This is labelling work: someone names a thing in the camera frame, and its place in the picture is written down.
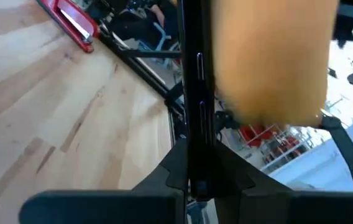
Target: black metal pole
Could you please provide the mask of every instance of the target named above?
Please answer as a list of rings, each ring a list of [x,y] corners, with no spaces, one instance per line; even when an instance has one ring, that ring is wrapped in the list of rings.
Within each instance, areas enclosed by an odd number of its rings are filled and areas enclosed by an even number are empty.
[[[177,84],[175,84],[174,87],[172,87],[172,89],[167,94],[166,100],[175,101],[181,95],[183,95],[183,84],[182,84],[182,81],[178,82]]]
[[[222,183],[215,153],[211,1],[178,1],[191,193],[213,198]]]
[[[122,50],[128,57],[141,58],[181,58],[179,50]]]
[[[341,121],[338,118],[324,115],[320,128],[330,132],[341,156],[348,165],[353,180],[353,141],[342,127]]]

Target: wooden floor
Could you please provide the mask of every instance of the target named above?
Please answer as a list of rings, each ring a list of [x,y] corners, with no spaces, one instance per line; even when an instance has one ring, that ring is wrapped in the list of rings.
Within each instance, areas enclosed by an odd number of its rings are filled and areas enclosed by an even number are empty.
[[[34,0],[0,0],[0,223],[45,189],[130,189],[170,149],[163,99]]]

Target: white wall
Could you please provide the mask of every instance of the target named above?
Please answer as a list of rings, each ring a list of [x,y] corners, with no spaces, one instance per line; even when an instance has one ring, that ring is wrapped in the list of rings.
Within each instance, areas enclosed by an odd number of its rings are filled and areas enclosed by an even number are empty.
[[[353,125],[347,129],[353,140]],[[270,174],[279,182],[293,186],[310,184],[321,190],[353,191],[353,181],[332,139]]]

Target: black metal bar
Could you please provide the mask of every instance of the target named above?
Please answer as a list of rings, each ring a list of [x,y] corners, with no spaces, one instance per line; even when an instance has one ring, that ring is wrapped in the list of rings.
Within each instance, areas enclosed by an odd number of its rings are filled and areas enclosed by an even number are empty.
[[[138,76],[140,76],[147,84],[149,84],[162,98],[167,97],[168,88],[158,80],[151,71],[143,66],[136,58],[126,56],[122,50],[114,43],[113,39],[99,36],[99,40],[113,51],[125,64],[127,64]],[[166,104],[169,108],[175,110],[177,113],[183,114],[184,108],[176,102],[168,102]]]
[[[218,185],[222,183],[222,167],[214,149],[210,1],[179,0],[178,7],[188,130],[188,175],[192,196],[207,200],[219,192]]]
[[[175,101],[181,95],[183,95],[183,84],[182,84],[182,81],[178,82],[174,87],[171,88],[170,91],[168,91],[166,100],[167,101]]]
[[[181,58],[178,50],[122,50],[128,57],[141,58]]]
[[[320,128],[330,132],[339,152],[348,165],[353,180],[353,142],[346,130],[342,127],[341,121],[336,117],[324,115],[321,120]]]

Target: black equipment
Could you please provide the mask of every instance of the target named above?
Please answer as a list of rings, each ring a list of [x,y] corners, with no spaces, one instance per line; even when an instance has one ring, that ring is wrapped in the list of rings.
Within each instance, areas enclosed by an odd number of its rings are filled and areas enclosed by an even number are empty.
[[[197,201],[215,200],[219,223],[353,223],[353,193],[295,192],[216,140],[210,1],[178,7],[187,139],[132,190],[44,192],[26,201],[20,222],[187,223],[190,181]],[[319,128],[330,132],[353,178],[353,142],[341,121],[324,116]]]

